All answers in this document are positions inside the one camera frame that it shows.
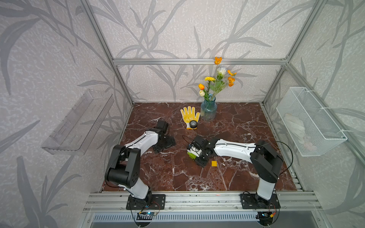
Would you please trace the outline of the long green lego brick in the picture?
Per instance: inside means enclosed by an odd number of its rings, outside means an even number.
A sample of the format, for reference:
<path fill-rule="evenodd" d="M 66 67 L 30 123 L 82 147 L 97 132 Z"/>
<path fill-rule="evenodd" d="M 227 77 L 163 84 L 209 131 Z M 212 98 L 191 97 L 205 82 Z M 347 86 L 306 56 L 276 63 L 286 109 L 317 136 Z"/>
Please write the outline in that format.
<path fill-rule="evenodd" d="M 193 160 L 195 160 L 195 159 L 196 159 L 196 157 L 197 157 L 195 154 L 190 153 L 190 152 L 188 152 L 187 154 L 188 154 L 188 155 L 189 155 L 189 157 L 190 157 L 190 158 L 192 158 Z"/>

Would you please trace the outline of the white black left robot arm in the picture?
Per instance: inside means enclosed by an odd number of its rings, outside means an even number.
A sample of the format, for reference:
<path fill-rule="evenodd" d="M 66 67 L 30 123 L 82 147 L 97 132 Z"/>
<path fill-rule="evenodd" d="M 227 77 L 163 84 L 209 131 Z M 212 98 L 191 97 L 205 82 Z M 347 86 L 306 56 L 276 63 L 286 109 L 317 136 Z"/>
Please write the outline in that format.
<path fill-rule="evenodd" d="M 139 178 L 141 156 L 149 148 L 157 153 L 176 145 L 165 130 L 152 128 L 126 145 L 116 145 L 112 150 L 105 172 L 105 182 L 127 190 L 135 199 L 145 200 L 150 188 Z"/>

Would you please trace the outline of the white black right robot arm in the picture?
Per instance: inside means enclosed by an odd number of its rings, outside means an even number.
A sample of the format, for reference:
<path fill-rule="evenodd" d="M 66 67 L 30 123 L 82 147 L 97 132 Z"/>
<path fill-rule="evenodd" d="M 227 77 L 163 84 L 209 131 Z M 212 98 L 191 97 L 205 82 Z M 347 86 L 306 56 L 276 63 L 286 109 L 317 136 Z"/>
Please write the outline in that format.
<path fill-rule="evenodd" d="M 257 143 L 230 142 L 214 138 L 210 141 L 197 136 L 187 145 L 187 153 L 200 167 L 214 157 L 232 157 L 250 162 L 259 175 L 256 199 L 269 202 L 283 165 L 282 156 L 263 140 Z"/>

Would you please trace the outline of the yellow white work glove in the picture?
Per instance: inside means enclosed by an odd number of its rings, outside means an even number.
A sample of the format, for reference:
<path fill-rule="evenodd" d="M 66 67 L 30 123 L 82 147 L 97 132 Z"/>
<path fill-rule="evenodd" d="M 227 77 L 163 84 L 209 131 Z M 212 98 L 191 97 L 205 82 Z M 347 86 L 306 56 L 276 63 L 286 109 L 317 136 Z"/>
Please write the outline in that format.
<path fill-rule="evenodd" d="M 196 112 L 195 107 L 187 106 L 180 110 L 182 119 L 186 123 L 186 129 L 192 130 L 191 121 L 199 122 L 200 112 Z"/>

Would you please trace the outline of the blue glass vase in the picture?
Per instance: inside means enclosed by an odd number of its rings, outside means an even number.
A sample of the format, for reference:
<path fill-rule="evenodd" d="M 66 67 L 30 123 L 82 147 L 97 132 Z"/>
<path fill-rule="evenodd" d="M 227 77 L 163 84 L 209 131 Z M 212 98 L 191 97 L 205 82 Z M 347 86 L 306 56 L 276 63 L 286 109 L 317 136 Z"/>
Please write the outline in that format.
<path fill-rule="evenodd" d="M 217 104 L 216 98 L 204 100 L 201 104 L 200 116 L 204 121 L 212 121 L 216 117 Z"/>

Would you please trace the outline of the artificial flower bouquet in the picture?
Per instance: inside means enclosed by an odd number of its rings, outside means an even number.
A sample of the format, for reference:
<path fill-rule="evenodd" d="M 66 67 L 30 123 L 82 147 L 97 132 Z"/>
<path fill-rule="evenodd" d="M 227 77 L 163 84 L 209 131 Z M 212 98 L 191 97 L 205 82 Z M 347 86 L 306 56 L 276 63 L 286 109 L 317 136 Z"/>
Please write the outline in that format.
<path fill-rule="evenodd" d="M 203 97 L 206 101 L 213 101 L 222 90 L 226 87 L 232 87 L 235 83 L 237 73 L 233 73 L 226 67 L 220 66 L 221 62 L 222 57 L 215 57 L 214 63 L 218 66 L 216 76 L 205 77 L 204 81 L 207 84 L 198 85 L 199 96 Z"/>

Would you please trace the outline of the left controller circuit board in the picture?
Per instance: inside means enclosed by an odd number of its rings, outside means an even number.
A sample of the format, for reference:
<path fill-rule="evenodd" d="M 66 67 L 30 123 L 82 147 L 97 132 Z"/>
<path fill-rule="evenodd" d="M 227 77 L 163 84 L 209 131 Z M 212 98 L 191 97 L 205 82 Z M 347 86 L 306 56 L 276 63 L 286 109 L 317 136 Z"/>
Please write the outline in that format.
<path fill-rule="evenodd" d="M 157 216 L 159 214 L 159 212 L 155 212 L 155 211 L 147 211 L 147 212 L 139 212 L 138 215 L 139 216 L 150 216 L 150 217 L 153 217 L 153 216 Z"/>

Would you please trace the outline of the controller circuit board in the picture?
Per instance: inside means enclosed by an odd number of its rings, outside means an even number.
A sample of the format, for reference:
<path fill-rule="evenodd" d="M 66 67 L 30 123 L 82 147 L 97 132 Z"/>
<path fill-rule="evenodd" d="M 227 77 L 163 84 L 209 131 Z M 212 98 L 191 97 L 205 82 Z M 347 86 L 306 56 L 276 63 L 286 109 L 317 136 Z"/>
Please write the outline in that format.
<path fill-rule="evenodd" d="M 259 220 L 268 220 L 268 219 L 273 219 L 275 215 L 276 215 L 275 212 L 262 211 L 258 212 L 256 217 Z"/>
<path fill-rule="evenodd" d="M 139 212 L 138 215 L 139 216 L 150 216 L 150 217 L 153 217 L 153 216 L 157 216 L 159 214 L 159 212 L 155 212 L 155 211 L 147 211 L 147 212 Z"/>

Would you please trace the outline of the right controller circuit board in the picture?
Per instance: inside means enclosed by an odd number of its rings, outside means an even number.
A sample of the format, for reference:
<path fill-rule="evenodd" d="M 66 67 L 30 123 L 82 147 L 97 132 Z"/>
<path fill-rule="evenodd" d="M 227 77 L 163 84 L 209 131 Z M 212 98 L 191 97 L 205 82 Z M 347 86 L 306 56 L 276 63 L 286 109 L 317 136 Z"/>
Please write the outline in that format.
<path fill-rule="evenodd" d="M 268 220 L 268 219 L 273 219 L 275 215 L 276 215 L 275 212 L 262 211 L 258 212 L 256 217 L 259 220 Z"/>

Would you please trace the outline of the white cloth in basket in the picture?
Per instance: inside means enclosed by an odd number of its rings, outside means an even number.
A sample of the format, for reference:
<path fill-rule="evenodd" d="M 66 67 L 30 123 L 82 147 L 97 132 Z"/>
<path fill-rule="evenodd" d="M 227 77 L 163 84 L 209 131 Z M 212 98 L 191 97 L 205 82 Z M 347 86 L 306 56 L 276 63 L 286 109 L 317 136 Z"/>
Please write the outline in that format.
<path fill-rule="evenodd" d="M 304 144 L 306 133 L 303 121 L 291 114 L 285 114 L 284 121 L 288 130 L 298 138 L 299 143 Z"/>

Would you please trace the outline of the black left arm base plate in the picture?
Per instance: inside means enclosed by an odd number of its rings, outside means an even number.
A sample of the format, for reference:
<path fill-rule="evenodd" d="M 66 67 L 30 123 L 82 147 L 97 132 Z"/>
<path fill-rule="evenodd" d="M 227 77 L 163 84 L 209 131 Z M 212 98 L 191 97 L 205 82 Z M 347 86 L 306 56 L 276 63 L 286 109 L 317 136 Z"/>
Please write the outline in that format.
<path fill-rule="evenodd" d="M 163 210 L 166 203 L 165 194 L 148 194 L 145 199 L 128 196 L 127 210 Z"/>

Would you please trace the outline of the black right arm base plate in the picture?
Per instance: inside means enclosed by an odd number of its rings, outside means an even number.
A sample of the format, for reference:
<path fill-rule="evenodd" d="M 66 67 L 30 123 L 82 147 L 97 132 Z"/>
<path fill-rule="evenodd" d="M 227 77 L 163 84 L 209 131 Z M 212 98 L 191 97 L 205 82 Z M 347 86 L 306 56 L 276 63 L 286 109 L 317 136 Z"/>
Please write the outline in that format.
<path fill-rule="evenodd" d="M 240 202 L 242 208 L 247 210 L 278 210 L 281 208 L 278 196 L 275 193 L 273 193 L 271 198 L 267 200 L 257 194 L 244 192 L 240 194 Z"/>

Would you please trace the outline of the aluminium front rail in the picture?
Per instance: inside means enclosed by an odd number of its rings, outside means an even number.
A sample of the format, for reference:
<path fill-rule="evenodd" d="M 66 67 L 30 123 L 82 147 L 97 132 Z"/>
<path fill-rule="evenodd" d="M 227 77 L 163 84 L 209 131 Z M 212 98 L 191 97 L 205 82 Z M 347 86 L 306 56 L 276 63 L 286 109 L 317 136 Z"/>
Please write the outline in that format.
<path fill-rule="evenodd" d="M 277 203 L 267 209 L 254 208 L 254 204 L 240 198 L 240 192 L 156 192 L 164 194 L 165 199 L 153 203 L 149 211 L 159 212 L 198 212 L 198 211 L 322 211 L 314 192 L 277 192 Z M 129 193 L 92 193 L 84 206 L 88 212 L 127 212 Z"/>

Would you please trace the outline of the clear acrylic wall shelf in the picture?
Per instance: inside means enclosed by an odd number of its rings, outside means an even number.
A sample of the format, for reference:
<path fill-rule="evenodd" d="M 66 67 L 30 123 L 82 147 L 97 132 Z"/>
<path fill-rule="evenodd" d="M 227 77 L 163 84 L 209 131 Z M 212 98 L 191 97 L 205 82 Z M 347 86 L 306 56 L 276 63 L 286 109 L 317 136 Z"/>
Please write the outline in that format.
<path fill-rule="evenodd" d="M 84 155 L 114 101 L 110 92 L 87 89 L 41 148 L 52 155 Z"/>

